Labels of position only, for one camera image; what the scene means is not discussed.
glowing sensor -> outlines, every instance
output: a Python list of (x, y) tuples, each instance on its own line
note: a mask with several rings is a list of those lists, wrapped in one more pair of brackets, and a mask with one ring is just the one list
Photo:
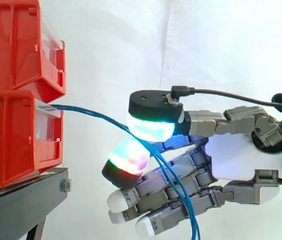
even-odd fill
[(175, 124), (170, 122), (154, 122), (127, 116), (130, 131), (139, 139), (149, 142), (165, 142), (174, 132)]
[(109, 160), (119, 169), (132, 174), (141, 175), (150, 159), (150, 152), (133, 137), (129, 137), (110, 153)]

red storage bin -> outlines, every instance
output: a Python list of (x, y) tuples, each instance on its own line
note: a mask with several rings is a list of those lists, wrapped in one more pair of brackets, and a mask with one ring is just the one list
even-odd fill
[(31, 90), (45, 103), (65, 95), (64, 49), (39, 0), (0, 0), (0, 90)]
[(62, 163), (62, 139), (62, 111), (30, 91), (0, 91), (0, 188)]

screw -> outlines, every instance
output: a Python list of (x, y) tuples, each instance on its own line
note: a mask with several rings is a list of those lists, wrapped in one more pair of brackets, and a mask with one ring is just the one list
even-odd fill
[(60, 182), (60, 191), (63, 193), (69, 193), (72, 190), (72, 180), (62, 179)]

white fabric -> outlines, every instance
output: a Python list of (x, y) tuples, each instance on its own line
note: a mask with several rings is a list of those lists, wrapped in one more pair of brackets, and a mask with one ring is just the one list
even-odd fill
[[(282, 91), (282, 1), (41, 2), (67, 45), (67, 94), (58, 103), (125, 123), (129, 94), (140, 89), (186, 84), (263, 100)], [(187, 109), (221, 112), (244, 104), (203, 95), (185, 103)], [(137, 239), (135, 221), (111, 224), (106, 200), (115, 187), (101, 175), (108, 153), (125, 136), (105, 121), (65, 113), (64, 165), (73, 190), (48, 216), (44, 240)], [(282, 189), (264, 206), (227, 203), (199, 216), (198, 222), (203, 240), (281, 240)], [(156, 239), (190, 236), (189, 221), (183, 221)]]

blue cable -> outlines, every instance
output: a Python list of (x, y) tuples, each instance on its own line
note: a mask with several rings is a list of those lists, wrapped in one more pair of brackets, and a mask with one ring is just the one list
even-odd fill
[[(161, 168), (165, 178), (167, 179), (169, 184), (172, 186), (174, 191), (177, 193), (177, 195), (180, 197), (181, 201), (186, 206), (187, 211), (188, 211), (188, 215), (189, 215), (189, 219), (190, 219), (190, 222), (191, 222), (191, 225), (192, 225), (192, 240), (196, 240), (196, 234), (198, 235), (198, 239), (199, 240), (201, 239), (200, 230), (199, 230), (196, 218), (195, 218), (195, 212), (194, 212), (193, 205), (191, 203), (190, 196), (187, 193), (187, 191), (186, 191), (182, 181), (180, 180), (180, 178), (174, 173), (172, 168), (169, 166), (169, 164), (166, 162), (166, 160), (158, 152), (157, 149), (155, 149), (147, 141), (144, 141), (142, 139), (137, 138), (133, 133), (131, 133), (131, 131), (128, 129), (127, 126), (117, 122), (116, 120), (114, 120), (114, 119), (112, 119), (112, 118), (110, 118), (110, 117), (108, 117), (108, 116), (106, 116), (104, 114), (101, 114), (101, 113), (96, 112), (96, 111), (88, 110), (88, 109), (85, 109), (85, 108), (82, 108), (82, 107), (77, 107), (77, 106), (58, 105), (58, 104), (54, 104), (52, 106), (57, 108), (57, 109), (60, 109), (60, 110), (78, 112), (78, 113), (86, 114), (86, 115), (89, 115), (89, 116), (92, 116), (92, 117), (104, 119), (104, 120), (108, 121), (109, 123), (112, 123), (113, 125), (115, 125), (115, 126), (119, 127), (120, 129), (126, 131), (131, 136), (133, 136), (134, 138), (136, 138), (153, 155), (153, 157), (155, 158), (157, 163), (160, 165), (160, 168)], [(180, 185), (180, 187), (182, 189), (182, 192), (184, 193), (184, 196), (178, 191), (177, 187), (175, 186), (175, 184), (173, 183), (171, 178), (168, 176), (168, 174), (167, 174), (163, 164), (166, 166), (166, 168), (173, 175), (173, 177), (175, 178), (176, 182)]]

